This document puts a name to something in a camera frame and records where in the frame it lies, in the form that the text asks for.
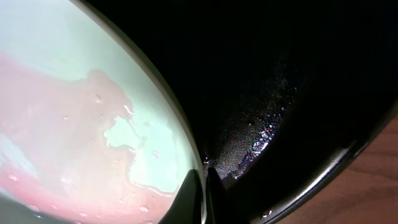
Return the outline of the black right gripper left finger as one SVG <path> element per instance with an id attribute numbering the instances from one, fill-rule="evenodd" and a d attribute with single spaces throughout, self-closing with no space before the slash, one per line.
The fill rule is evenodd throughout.
<path id="1" fill-rule="evenodd" d="M 201 181 L 197 170 L 191 169 L 159 224 L 200 224 L 202 203 Z"/>

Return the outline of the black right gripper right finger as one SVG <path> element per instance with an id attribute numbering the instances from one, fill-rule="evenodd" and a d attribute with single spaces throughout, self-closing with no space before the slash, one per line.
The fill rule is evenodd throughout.
<path id="1" fill-rule="evenodd" d="M 226 189 L 215 168 L 208 168 L 206 178 L 206 205 L 208 224 L 247 224 L 233 203 L 227 198 Z"/>

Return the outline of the mint green plate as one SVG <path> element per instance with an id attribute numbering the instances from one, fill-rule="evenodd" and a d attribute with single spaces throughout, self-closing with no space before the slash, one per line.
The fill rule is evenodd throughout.
<path id="1" fill-rule="evenodd" d="M 80 1 L 1 1 L 1 222 L 159 223 L 197 147 L 170 88 Z"/>

